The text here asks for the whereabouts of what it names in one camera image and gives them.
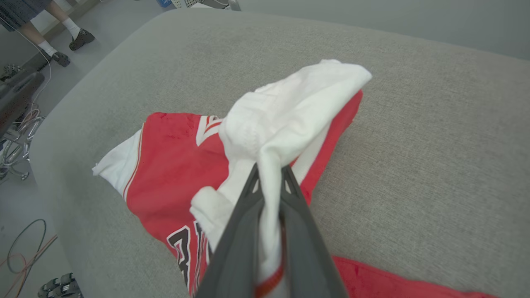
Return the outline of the person leg with white sock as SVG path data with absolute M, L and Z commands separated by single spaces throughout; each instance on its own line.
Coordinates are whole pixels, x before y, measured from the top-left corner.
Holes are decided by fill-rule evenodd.
M 48 56 L 53 56 L 58 51 L 42 36 L 42 34 L 31 23 L 25 23 L 19 29 L 21 34 L 28 38 L 32 43 L 44 50 Z
M 72 35 L 72 39 L 75 40 L 79 36 L 81 28 L 74 23 L 68 14 L 54 0 L 51 0 L 51 2 L 47 5 L 46 11 L 53 15 L 53 17 L 58 19 L 58 21 L 65 26 L 65 28 Z

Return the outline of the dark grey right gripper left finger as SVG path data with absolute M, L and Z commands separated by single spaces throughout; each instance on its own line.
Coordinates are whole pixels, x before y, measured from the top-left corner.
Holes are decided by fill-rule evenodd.
M 255 298 L 263 206 L 254 164 L 195 298 Z

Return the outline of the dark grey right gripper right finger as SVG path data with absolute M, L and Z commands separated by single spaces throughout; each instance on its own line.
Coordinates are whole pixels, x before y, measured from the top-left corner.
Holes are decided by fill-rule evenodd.
M 348 298 L 291 166 L 282 168 L 279 218 L 286 240 L 290 298 Z

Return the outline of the dark shorts of person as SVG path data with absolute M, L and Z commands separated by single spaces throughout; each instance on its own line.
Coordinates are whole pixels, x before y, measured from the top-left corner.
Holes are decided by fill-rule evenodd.
M 0 24 L 15 31 L 30 23 L 53 0 L 0 0 Z

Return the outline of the grey black socket strip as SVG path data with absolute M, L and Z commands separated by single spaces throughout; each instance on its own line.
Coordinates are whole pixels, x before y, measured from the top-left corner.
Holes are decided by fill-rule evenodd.
M 37 292 L 38 298 L 84 298 L 73 273 L 51 279 Z

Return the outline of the grey fabric sofa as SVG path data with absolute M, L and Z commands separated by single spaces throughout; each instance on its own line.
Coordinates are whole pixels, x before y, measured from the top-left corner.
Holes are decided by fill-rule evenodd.
M 157 111 L 223 116 L 322 59 L 373 75 L 311 210 L 334 255 L 530 298 L 530 62 L 335 23 L 187 8 L 131 34 L 47 115 L 39 193 L 85 298 L 186 298 L 169 249 L 92 167 Z

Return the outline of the red basketball jersey white trim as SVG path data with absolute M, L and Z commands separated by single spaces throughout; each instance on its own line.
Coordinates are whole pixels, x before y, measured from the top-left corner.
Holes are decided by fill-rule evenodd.
M 250 194 L 265 206 L 253 239 L 249 296 L 288 298 L 294 271 L 279 214 L 281 168 L 289 166 L 306 205 L 372 78 L 363 66 L 324 59 L 248 92 L 224 118 L 153 113 L 92 169 L 119 191 L 145 230 L 176 257 L 190 298 L 252 170 Z

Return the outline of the black curved seat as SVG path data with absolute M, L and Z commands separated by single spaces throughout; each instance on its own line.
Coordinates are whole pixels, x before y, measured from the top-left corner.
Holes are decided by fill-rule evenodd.
M 32 96 L 45 80 L 34 70 L 21 70 L 15 76 L 0 83 L 0 139 L 11 128 L 32 101 Z

